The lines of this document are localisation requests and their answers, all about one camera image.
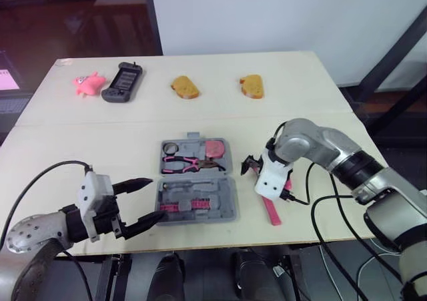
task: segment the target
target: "pliers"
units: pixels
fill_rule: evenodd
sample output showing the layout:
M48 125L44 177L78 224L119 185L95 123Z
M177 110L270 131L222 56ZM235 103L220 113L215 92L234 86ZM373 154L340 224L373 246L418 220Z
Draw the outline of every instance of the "pliers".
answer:
M217 162L211 160L199 160L198 158L185 156L165 156L163 162L185 162L190 163L189 166L180 170L162 169L164 174L181 174L186 172L198 172L200 169L218 168L220 171L225 171L225 168Z

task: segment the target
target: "toolbox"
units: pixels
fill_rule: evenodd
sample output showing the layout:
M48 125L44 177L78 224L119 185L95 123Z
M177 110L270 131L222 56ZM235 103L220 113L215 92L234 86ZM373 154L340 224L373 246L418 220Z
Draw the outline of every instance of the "toolbox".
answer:
M223 138L203 138L188 132L187 139L161 143L160 173L155 210L166 211L160 226L235 220L236 183L232 155Z

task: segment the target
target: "pink plush toy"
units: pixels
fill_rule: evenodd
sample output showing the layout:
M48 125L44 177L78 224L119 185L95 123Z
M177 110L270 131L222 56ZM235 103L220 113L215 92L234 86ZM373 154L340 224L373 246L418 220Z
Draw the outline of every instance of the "pink plush toy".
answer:
M98 72L93 72L90 76L81 76L76 78L73 83L77 87L77 95L84 93L87 95L97 95L101 91L102 85L106 79L104 76L98 76Z

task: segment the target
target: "bread slice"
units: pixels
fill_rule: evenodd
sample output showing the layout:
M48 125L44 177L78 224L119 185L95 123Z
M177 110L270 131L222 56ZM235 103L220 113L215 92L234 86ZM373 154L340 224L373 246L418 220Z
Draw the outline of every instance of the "bread slice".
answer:
M261 99L264 96L262 78L258 74L248 75L240 79L242 93L252 99Z
M171 85L172 89L183 99L193 99L199 96L199 90L186 76L177 77Z

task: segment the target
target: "table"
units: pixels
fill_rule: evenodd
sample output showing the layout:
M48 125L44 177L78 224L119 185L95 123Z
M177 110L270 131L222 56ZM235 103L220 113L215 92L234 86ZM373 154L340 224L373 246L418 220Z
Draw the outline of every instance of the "table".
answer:
M147 72L131 103L110 104L101 98L83 99L73 94L69 82L74 77L98 69L112 79L120 61L133 60ZM74 59L71 65L61 64L57 62L52 67L0 148L0 220L5 219L17 194L35 174L52 163L74 158L93 164L97 173L109 174L113 182L138 176L155 179L138 192L118 197L122 220L133 223L153 210L156 183L161 177L161 141L185 138L187 131L229 141L232 177L238 191L239 215L234 222L154 226L128 241L116 240L113 234L102 235L96 243L74 245L74 254L317 242L310 207L277 202L283 224L274 227L261 197L253 190L255 175L240 176L240 162L248 154L258 156L277 125L288 119L306 117L319 125L340 129L385 163L313 53ZM240 93L238 78L248 73L263 76L265 99L252 100ZM201 90L199 98L188 101L174 95L168 85L179 74L188 74L195 81ZM305 198L308 165L305 159L295 164L292 179L294 194L299 198ZM52 212L75 203L82 173L80 168L66 166L45 176L21 202L14 222L29 214ZM312 200L332 193L329 177L319 167L312 171L310 189ZM342 184L338 189L341 194L349 192ZM371 237L362 218L365 207L352 200L343 200L343 205L361 237ZM317 216L325 239L352 238L336 202L322 202Z

